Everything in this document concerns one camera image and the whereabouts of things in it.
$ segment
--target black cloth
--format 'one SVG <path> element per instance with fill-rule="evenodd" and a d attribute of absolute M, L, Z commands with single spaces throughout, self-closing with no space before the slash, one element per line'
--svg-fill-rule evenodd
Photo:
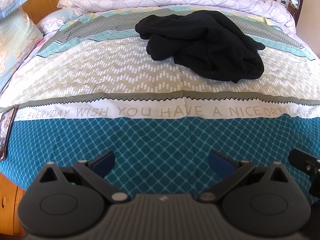
<path fill-rule="evenodd" d="M 135 30 L 142 39 L 149 39 L 147 53 L 153 60 L 173 56 L 176 64 L 205 78 L 237 83 L 240 79 L 257 79 L 264 71 L 257 49 L 265 46 L 244 35 L 218 11 L 150 15 Z"/>

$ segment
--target bed sheet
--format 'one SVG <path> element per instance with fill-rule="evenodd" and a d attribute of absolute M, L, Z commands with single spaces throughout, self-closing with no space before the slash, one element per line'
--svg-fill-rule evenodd
<path fill-rule="evenodd" d="M 287 156 L 293 148 L 318 155 L 319 60 L 286 27 L 224 12 L 267 47 L 259 52 L 265 65 L 260 79 L 219 82 L 172 58 L 153 61 L 147 41 L 133 32 L 145 15 L 201 8 L 129 8 L 65 24 L 0 97 L 1 106 L 20 107 L 1 173 L 27 188 L 47 161 L 71 165 L 108 149 L 116 165 L 105 179 L 129 195 L 197 195 L 220 181 L 206 161 L 215 149 L 256 165 L 281 161 L 316 201 L 308 194 L 308 176 Z"/>

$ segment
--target black metal bracket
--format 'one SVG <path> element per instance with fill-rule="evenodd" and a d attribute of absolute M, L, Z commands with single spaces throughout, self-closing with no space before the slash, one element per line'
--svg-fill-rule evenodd
<path fill-rule="evenodd" d="M 293 149 L 288 157 L 290 165 L 310 176 L 309 193 L 320 198 L 320 159 L 298 149 Z"/>

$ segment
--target smartphone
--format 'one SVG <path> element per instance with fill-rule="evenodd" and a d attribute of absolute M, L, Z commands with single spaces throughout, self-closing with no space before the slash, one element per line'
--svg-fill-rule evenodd
<path fill-rule="evenodd" d="M 17 107 L 14 106 L 2 113 L 0 117 L 0 161 L 5 160 L 7 156 L 9 135 L 16 112 Z"/>

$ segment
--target floral pillow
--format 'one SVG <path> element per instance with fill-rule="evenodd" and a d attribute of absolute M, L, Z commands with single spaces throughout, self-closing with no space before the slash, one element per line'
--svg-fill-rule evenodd
<path fill-rule="evenodd" d="M 44 17 L 37 24 L 37 27 L 43 35 L 46 35 L 59 30 L 66 22 L 76 19 L 85 13 L 87 13 L 87 11 L 80 8 L 60 9 Z"/>
<path fill-rule="evenodd" d="M 42 38 L 21 7 L 0 21 L 0 92 Z"/>
<path fill-rule="evenodd" d="M 18 9 L 26 1 L 28 0 L 0 0 L 0 20 Z"/>

